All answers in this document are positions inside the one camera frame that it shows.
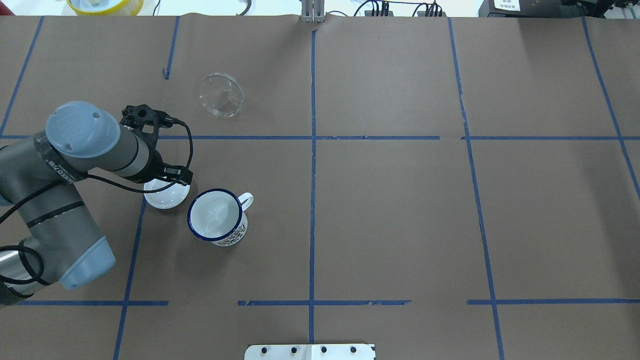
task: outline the small white plate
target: small white plate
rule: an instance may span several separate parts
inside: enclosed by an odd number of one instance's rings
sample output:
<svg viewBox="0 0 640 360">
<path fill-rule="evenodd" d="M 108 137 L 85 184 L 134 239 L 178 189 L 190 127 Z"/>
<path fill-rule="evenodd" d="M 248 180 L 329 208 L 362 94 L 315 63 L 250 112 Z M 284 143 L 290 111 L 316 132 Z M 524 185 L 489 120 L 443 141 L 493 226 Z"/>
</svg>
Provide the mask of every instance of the small white plate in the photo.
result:
<svg viewBox="0 0 640 360">
<path fill-rule="evenodd" d="M 155 190 L 155 189 L 163 188 L 169 184 L 170 183 L 167 183 L 166 181 L 153 179 L 144 185 L 144 189 L 145 191 Z M 187 197 L 187 194 L 189 193 L 189 188 L 190 188 L 189 185 L 185 186 L 180 184 L 174 184 L 169 189 L 163 190 L 161 192 L 146 193 L 145 199 L 154 208 L 171 209 L 175 206 L 178 206 L 178 204 L 180 204 Z"/>
</svg>

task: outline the mug handle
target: mug handle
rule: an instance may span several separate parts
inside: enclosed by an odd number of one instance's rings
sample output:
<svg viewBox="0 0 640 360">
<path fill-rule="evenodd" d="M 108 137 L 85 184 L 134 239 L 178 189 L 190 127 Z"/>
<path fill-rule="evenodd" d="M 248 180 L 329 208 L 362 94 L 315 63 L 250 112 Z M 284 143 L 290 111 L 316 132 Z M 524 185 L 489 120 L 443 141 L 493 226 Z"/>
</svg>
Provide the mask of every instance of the mug handle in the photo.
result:
<svg viewBox="0 0 640 360">
<path fill-rule="evenodd" d="M 253 204 L 253 195 L 251 193 L 244 193 L 238 197 L 240 205 L 242 205 L 242 211 L 246 211 L 251 204 Z"/>
</svg>

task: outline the black cable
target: black cable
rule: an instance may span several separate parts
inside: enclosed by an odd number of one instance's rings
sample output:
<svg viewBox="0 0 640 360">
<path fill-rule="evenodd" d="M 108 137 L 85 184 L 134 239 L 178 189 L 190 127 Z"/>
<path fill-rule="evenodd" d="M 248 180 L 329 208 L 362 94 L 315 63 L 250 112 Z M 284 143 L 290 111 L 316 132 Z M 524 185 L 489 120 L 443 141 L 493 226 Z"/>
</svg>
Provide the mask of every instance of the black cable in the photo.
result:
<svg viewBox="0 0 640 360">
<path fill-rule="evenodd" d="M 418 5 L 418 6 L 416 6 L 416 7 L 415 7 L 415 10 L 413 11 L 413 14 L 411 14 L 411 17 L 414 17 L 414 16 L 415 16 L 415 14 L 417 14 L 417 13 L 418 13 L 418 9 L 419 9 L 419 8 L 420 8 L 420 6 L 422 6 L 422 5 L 424 5 L 424 6 L 426 6 L 426 7 L 427 7 L 427 10 L 425 10 L 425 11 L 429 11 L 429 4 L 427 4 L 427 3 L 422 3 L 422 4 L 420 4 L 420 5 Z"/>
<path fill-rule="evenodd" d="M 246 8 L 244 8 L 244 11 L 239 13 L 238 16 L 242 16 L 246 14 L 249 11 L 250 7 L 251 7 L 251 0 L 246 0 Z"/>
<path fill-rule="evenodd" d="M 0 252 L 4 252 L 4 251 L 17 251 L 17 252 L 21 251 L 21 252 L 30 253 L 31 255 L 33 255 L 34 258 L 36 258 L 36 261 L 38 262 L 38 272 L 35 274 L 35 276 L 33 276 L 28 280 L 13 279 L 11 277 L 6 277 L 4 275 L 0 275 L 0 280 L 2 280 L 3 282 L 6 282 L 7 284 L 13 284 L 13 285 L 27 285 L 27 284 L 31 284 L 32 282 L 42 280 L 42 274 L 44 274 L 44 261 L 42 261 L 42 256 L 40 256 L 40 254 L 38 254 L 37 251 L 33 250 L 30 247 L 26 247 L 24 245 L 6 245 L 6 246 L 0 247 Z"/>
<path fill-rule="evenodd" d="M 176 118 L 173 118 L 173 117 L 168 117 L 168 119 L 173 120 L 174 124 L 178 124 L 180 126 L 184 126 L 184 128 L 187 130 L 187 135 L 189 136 L 189 159 L 187 160 L 187 165 L 185 165 L 184 168 L 186 170 L 189 170 L 189 166 L 191 165 L 191 159 L 193 159 L 193 137 L 191 136 L 191 130 L 190 130 L 189 126 L 184 121 L 180 121 L 180 120 L 178 120 Z M 87 178 L 94 179 L 94 180 L 99 180 L 99 181 L 102 181 L 103 183 L 107 183 L 109 185 L 113 185 L 115 187 L 121 188 L 123 190 L 130 191 L 130 192 L 134 192 L 134 193 L 157 193 L 157 192 L 165 191 L 165 190 L 169 189 L 170 187 L 172 187 L 173 185 L 177 184 L 180 180 L 182 180 L 182 178 L 184 177 L 185 173 L 186 173 L 186 171 L 183 171 L 176 180 L 173 180 L 168 185 L 166 185 L 166 186 L 164 186 L 162 188 L 159 188 L 159 189 L 155 189 L 155 190 L 140 190 L 140 189 L 136 189 L 136 188 L 130 188 L 128 186 L 122 185 L 120 183 L 116 183 L 115 181 L 112 181 L 112 180 L 109 180 L 109 179 L 105 179 L 104 177 L 101 177 L 101 176 L 98 176 L 98 175 L 85 174 L 85 176 Z"/>
<path fill-rule="evenodd" d="M 357 16 L 358 12 L 360 11 L 360 9 L 362 9 L 363 6 L 365 6 L 365 4 L 367 3 L 373 3 L 376 6 L 376 12 L 380 10 L 380 8 L 378 7 L 379 4 L 377 2 L 377 0 L 366 0 L 364 3 L 360 4 L 360 6 L 358 6 L 358 9 L 356 10 L 356 12 L 353 14 L 353 16 Z M 371 5 L 371 15 L 373 16 L 373 5 Z"/>
<path fill-rule="evenodd" d="M 156 7 L 154 8 L 154 12 L 153 14 L 151 14 L 151 16 L 156 16 L 156 10 L 158 9 L 158 6 L 160 6 L 160 1 L 162 0 L 158 0 L 158 3 L 156 4 Z"/>
<path fill-rule="evenodd" d="M 13 207 L 11 209 L 9 209 L 6 213 L 4 213 L 1 217 L 0 217 L 0 224 L 2 224 L 9 216 L 11 216 L 11 214 L 13 214 L 14 212 L 16 212 L 16 210 L 18 210 L 22 205 L 25 205 L 29 200 L 45 193 L 48 192 L 49 190 L 55 188 L 58 185 L 63 184 L 64 182 L 62 180 L 57 180 L 54 181 L 51 184 L 48 184 L 47 186 L 43 187 L 42 189 L 36 191 L 35 193 L 32 193 L 31 195 L 25 197 L 24 199 L 18 201 L 18 203 L 16 203 L 15 205 L 13 205 Z"/>
<path fill-rule="evenodd" d="M 345 14 L 345 13 L 343 13 L 343 12 L 339 12 L 338 10 L 333 10 L 333 11 L 330 11 L 330 12 L 328 12 L 328 13 L 341 13 L 341 14 L 343 14 L 344 16 L 349 17 L 349 15 L 347 15 L 347 14 Z"/>
</svg>

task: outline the clear glass cup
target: clear glass cup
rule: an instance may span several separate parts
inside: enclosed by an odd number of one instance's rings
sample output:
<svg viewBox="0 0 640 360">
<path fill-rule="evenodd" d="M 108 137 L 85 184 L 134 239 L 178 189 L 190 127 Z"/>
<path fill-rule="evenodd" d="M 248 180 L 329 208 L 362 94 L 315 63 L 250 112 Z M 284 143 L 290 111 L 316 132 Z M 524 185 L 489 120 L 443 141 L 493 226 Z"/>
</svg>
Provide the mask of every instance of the clear glass cup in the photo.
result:
<svg viewBox="0 0 640 360">
<path fill-rule="evenodd" d="M 216 117 L 235 117 L 242 108 L 243 92 L 237 80 L 214 72 L 200 82 L 200 104 Z"/>
</svg>

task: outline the red object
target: red object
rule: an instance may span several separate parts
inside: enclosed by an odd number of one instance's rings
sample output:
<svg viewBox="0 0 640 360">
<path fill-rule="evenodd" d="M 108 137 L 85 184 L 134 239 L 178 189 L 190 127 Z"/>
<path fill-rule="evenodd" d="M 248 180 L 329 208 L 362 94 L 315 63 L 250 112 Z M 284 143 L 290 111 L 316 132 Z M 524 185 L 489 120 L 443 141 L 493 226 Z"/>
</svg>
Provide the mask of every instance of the red object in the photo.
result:
<svg viewBox="0 0 640 360">
<path fill-rule="evenodd" d="M 6 5 L 0 1 L 0 15 L 15 15 Z"/>
</svg>

